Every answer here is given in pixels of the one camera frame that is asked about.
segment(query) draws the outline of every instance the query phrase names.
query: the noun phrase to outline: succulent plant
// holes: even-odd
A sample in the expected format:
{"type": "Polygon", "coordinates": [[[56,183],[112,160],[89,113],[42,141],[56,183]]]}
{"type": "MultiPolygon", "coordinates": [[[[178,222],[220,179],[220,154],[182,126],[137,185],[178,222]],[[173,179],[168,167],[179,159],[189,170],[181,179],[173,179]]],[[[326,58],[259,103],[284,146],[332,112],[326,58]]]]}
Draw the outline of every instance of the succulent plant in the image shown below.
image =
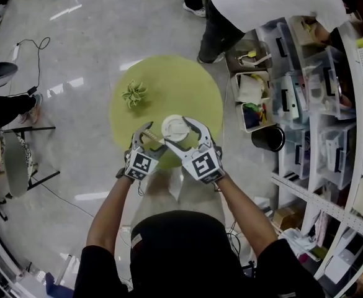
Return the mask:
{"type": "Polygon", "coordinates": [[[127,91],[122,93],[122,98],[127,102],[127,106],[137,106],[137,104],[146,96],[147,88],[143,87],[143,83],[137,84],[132,80],[127,86],[127,91]]]}

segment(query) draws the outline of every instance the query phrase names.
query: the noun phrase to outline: transparent plastic drawer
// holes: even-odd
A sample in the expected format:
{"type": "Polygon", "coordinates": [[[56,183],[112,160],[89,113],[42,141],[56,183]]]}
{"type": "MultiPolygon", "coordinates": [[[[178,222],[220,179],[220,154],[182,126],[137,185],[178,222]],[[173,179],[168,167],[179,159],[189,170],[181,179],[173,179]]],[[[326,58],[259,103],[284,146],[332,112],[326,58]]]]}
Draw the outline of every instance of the transparent plastic drawer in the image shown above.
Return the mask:
{"type": "Polygon", "coordinates": [[[355,135],[356,123],[327,127],[319,134],[318,173],[340,190],[352,180],[354,151],[351,151],[351,143],[355,135]]]}
{"type": "Polygon", "coordinates": [[[308,129],[285,128],[284,168],[297,174],[301,180],[310,175],[311,139],[308,129]]]}
{"type": "Polygon", "coordinates": [[[344,60],[345,55],[331,46],[305,60],[304,72],[311,112],[333,115],[338,119],[355,118],[355,109],[348,107],[348,99],[342,95],[336,74],[336,66],[344,60]]]}
{"type": "Polygon", "coordinates": [[[272,82],[272,114],[278,124],[291,129],[308,127],[309,113],[302,78],[295,73],[272,82]]]}
{"type": "Polygon", "coordinates": [[[279,22],[265,38],[272,55],[272,78],[280,78],[287,72],[301,70],[297,51],[287,24],[279,22]]]}

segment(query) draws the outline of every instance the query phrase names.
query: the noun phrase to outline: white shirt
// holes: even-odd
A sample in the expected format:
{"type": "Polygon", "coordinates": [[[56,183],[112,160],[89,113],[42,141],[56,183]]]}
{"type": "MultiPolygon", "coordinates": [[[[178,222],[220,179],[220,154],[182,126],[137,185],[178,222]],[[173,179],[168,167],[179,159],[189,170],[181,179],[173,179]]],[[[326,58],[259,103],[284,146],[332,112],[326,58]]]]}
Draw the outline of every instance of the white shirt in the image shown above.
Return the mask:
{"type": "Polygon", "coordinates": [[[328,31],[348,21],[343,0],[212,0],[217,10],[242,32],[280,17],[314,16],[328,31]]]}

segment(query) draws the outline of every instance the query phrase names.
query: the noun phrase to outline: black trash can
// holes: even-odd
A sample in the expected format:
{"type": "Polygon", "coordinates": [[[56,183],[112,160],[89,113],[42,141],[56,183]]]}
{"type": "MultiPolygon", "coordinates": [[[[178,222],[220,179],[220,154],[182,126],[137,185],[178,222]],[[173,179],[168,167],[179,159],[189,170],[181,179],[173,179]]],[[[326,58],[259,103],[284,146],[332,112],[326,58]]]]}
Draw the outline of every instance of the black trash can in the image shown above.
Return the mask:
{"type": "Polygon", "coordinates": [[[253,132],[251,141],[258,148],[278,152],[285,145],[286,136],[283,129],[271,126],[253,132]]]}

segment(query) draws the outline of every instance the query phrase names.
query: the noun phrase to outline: black sleeve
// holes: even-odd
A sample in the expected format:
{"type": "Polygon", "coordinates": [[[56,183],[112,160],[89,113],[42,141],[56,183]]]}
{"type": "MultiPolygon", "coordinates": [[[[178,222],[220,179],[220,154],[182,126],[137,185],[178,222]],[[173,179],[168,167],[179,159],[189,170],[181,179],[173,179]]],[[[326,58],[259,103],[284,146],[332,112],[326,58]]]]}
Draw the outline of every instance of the black sleeve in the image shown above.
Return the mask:
{"type": "Polygon", "coordinates": [[[322,287],[300,264],[287,240],[277,240],[260,254],[256,279],[275,297],[325,298],[322,287]]]}
{"type": "Polygon", "coordinates": [[[118,277],[114,256],[99,246],[85,247],[73,297],[122,297],[127,292],[127,286],[118,277]]]}

